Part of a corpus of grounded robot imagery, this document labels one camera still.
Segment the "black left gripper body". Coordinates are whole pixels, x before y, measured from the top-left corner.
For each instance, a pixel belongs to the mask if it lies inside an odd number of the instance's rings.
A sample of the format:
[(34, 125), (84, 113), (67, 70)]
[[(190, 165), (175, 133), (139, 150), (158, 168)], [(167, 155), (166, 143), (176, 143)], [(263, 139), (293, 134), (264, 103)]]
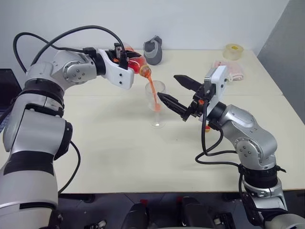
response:
[(114, 43), (114, 48), (106, 50), (106, 53), (113, 63), (118, 64), (120, 68), (127, 69), (127, 54), (119, 43)]

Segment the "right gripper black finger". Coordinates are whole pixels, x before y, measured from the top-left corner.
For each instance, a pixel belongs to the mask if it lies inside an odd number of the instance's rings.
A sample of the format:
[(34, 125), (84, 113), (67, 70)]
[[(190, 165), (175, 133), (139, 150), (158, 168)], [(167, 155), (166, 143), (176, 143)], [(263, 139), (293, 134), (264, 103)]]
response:
[(162, 103), (168, 107), (170, 110), (177, 113), (180, 117), (183, 117), (187, 111), (187, 107), (179, 103), (177, 99), (170, 96), (169, 94), (157, 93), (159, 99)]
[(174, 79), (184, 88), (196, 92), (202, 84), (186, 75), (174, 75)]

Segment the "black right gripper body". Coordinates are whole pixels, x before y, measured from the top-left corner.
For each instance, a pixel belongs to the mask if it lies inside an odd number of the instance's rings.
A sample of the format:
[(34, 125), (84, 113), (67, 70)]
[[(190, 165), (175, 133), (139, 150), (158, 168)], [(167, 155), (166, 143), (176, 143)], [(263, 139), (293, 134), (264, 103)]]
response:
[(204, 106), (208, 105), (213, 98), (214, 85), (211, 84), (205, 89), (204, 84), (195, 83), (192, 86), (188, 86), (187, 89), (195, 92), (193, 95), (193, 101), (188, 106), (186, 111), (181, 115), (181, 118), (186, 121), (189, 116), (200, 117), (202, 114), (207, 114), (207, 108)]

